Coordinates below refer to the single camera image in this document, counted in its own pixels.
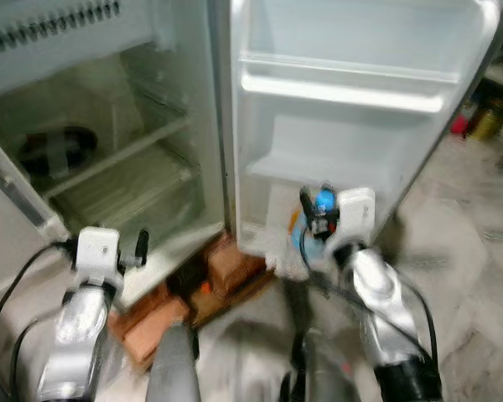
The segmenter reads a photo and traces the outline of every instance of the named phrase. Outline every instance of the tiled floor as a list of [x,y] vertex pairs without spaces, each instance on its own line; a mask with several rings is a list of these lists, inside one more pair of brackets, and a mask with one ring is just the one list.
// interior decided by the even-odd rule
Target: tiled floor
[[[427,295],[448,402],[503,402],[503,240],[489,239],[503,232],[501,145],[446,138],[382,236],[385,254]],[[361,400],[379,402],[352,311],[315,291],[309,300],[315,326],[353,364]],[[211,323],[200,334],[204,401],[275,401],[292,335],[280,282]],[[125,366],[97,400],[144,400],[147,383]]]

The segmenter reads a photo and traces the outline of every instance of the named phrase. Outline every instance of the white refrigerator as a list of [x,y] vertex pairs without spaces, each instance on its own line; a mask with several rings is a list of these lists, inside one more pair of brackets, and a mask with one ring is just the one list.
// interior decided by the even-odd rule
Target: white refrigerator
[[0,292],[146,228],[127,309],[224,228],[264,255],[303,185],[373,188],[378,230],[502,42],[499,0],[2,0]]

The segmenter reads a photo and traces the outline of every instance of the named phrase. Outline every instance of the wooden block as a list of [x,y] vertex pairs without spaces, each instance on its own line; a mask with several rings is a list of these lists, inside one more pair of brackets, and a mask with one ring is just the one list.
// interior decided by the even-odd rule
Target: wooden block
[[230,295],[248,278],[267,268],[263,258],[242,254],[234,241],[211,253],[207,265],[209,281],[217,296]]
[[260,296],[272,283],[275,276],[272,271],[261,272],[246,281],[246,284],[237,292],[227,297],[220,297],[214,293],[204,293],[202,290],[195,291],[190,296],[190,301],[195,308],[192,326],[202,327],[225,310],[238,306],[254,297]]
[[227,247],[228,245],[232,245],[235,243],[235,239],[229,233],[224,232],[220,235],[220,237],[214,240],[212,243],[209,243],[202,251],[204,261],[207,262],[209,257],[211,257],[217,251],[220,251]]
[[127,332],[123,344],[134,362],[143,366],[145,359],[156,351],[163,333],[189,313],[189,307],[180,297],[172,297]]
[[166,283],[158,285],[150,293],[142,297],[131,309],[120,315],[117,312],[110,312],[108,317],[108,330],[119,340],[124,340],[125,335],[135,325],[142,321],[150,312],[161,306],[169,299],[169,291]]

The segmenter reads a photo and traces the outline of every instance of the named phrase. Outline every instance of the yellow container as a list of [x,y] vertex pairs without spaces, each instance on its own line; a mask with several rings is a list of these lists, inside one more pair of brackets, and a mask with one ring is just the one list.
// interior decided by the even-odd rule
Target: yellow container
[[487,141],[503,126],[503,110],[500,108],[487,109],[482,112],[478,120],[479,123],[469,137],[477,141]]

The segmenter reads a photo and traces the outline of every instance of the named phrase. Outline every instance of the blue object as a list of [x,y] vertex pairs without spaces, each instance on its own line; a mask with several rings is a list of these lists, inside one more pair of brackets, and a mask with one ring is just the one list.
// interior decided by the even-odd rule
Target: blue object
[[315,208],[318,212],[331,212],[335,208],[335,194],[329,190],[320,190],[315,199]]
[[[296,250],[300,250],[300,235],[305,227],[305,215],[300,213],[296,223],[294,224],[293,232],[291,233],[291,242]],[[316,240],[311,236],[305,236],[304,247],[305,254],[310,261],[321,258],[324,253],[324,242]]]

